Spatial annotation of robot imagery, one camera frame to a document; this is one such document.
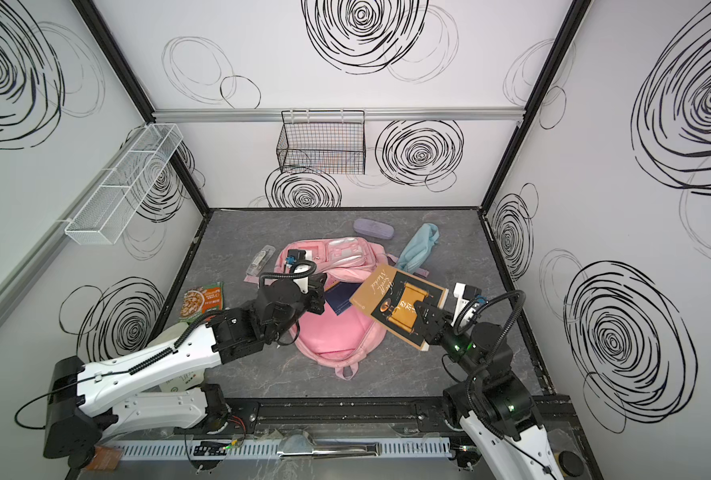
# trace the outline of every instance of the white wire basket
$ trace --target white wire basket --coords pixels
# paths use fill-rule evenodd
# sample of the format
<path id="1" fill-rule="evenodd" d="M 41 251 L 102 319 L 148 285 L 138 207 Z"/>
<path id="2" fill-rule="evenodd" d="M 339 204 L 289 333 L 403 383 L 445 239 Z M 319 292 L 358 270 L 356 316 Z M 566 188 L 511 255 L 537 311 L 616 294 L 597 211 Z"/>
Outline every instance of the white wire basket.
<path id="1" fill-rule="evenodd" d="M 65 227 L 79 245 L 112 245 L 182 142 L 176 124 L 149 124 Z"/>

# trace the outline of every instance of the red wire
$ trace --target red wire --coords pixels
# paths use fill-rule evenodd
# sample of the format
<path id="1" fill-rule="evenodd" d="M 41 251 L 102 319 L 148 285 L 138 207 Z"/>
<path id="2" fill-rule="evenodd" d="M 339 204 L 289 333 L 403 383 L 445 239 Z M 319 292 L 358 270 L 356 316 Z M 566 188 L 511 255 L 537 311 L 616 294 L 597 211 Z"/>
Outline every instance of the red wire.
<path id="1" fill-rule="evenodd" d="M 238 417 L 238 416 L 233 416 L 233 418 L 235 418 L 235 420 L 238 420 L 239 422 L 241 422 L 241 427 L 244 428 L 244 433 L 246 433 L 246 425 L 244 425 L 244 420 L 242 420 L 241 417 Z"/>

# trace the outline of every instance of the white cable tray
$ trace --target white cable tray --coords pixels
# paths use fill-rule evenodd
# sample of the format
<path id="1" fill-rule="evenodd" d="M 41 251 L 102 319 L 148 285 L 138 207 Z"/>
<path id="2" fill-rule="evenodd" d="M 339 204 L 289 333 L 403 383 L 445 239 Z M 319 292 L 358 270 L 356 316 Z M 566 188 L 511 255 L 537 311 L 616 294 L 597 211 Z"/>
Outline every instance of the white cable tray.
<path id="1" fill-rule="evenodd" d="M 79 245 L 112 245 L 182 142 L 176 124 L 149 124 L 65 227 Z"/>
<path id="2" fill-rule="evenodd" d="M 448 437 L 435 438 L 321 438 L 317 441 L 328 443 L 377 443 L 378 458 L 450 458 L 451 443 Z M 247 438 L 241 447 L 231 448 L 224 455 L 195 456 L 194 449 L 201 440 L 188 440 L 188 450 L 185 452 L 185 441 L 180 440 L 111 440 L 106 446 L 120 448 L 124 451 L 122 461 L 126 460 L 277 460 L 279 438 L 271 440 L 255 440 Z"/>

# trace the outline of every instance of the towel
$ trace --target towel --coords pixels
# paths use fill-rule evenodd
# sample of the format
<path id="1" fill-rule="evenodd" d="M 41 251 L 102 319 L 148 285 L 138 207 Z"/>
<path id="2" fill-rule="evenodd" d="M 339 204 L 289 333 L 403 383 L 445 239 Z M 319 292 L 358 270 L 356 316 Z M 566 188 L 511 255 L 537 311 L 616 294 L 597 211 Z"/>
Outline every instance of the towel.
<path id="1" fill-rule="evenodd" d="M 433 245 L 438 243 L 438 227 L 434 224 L 423 224 L 417 233 L 409 240 L 399 256 L 399 261 L 395 263 L 395 268 L 403 270 L 407 274 L 414 274 L 419 266 L 429 256 Z"/>

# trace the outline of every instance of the pink backpack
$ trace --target pink backpack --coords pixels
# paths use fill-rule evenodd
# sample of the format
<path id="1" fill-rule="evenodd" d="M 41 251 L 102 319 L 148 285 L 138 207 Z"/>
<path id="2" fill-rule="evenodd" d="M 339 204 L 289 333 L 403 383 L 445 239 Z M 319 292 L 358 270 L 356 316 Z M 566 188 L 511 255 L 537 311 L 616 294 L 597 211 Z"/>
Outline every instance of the pink backpack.
<path id="1" fill-rule="evenodd" d="M 289 249 L 306 250 L 306 259 L 316 262 L 316 273 L 326 272 L 326 288 L 336 283 L 361 283 L 378 264 L 387 264 L 385 249 L 358 236 L 303 240 L 287 245 L 278 255 L 275 271 L 283 272 Z M 330 366 L 335 374 L 350 380 L 358 372 L 358 362 L 385 338 L 385 327 L 360 310 L 350 307 L 336 315 L 329 303 L 322 315 L 307 312 L 300 317 L 300 337 L 294 342 L 304 356 Z M 296 327 L 290 330 L 296 334 Z M 352 373 L 345 376 L 349 366 Z"/>

